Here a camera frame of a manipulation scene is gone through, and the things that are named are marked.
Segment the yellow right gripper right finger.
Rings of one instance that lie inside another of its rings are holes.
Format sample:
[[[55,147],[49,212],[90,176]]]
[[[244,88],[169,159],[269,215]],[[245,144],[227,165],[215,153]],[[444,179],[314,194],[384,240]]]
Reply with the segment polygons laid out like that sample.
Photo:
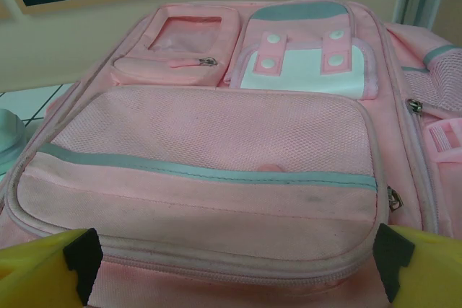
[[[461,241],[381,224],[373,257],[392,307],[461,308]]]

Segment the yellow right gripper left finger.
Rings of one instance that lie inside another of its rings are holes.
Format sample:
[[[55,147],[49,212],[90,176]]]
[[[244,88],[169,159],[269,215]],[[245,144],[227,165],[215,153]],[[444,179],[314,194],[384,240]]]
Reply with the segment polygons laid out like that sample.
[[[2,307],[86,307],[103,260],[95,229],[1,250]]]

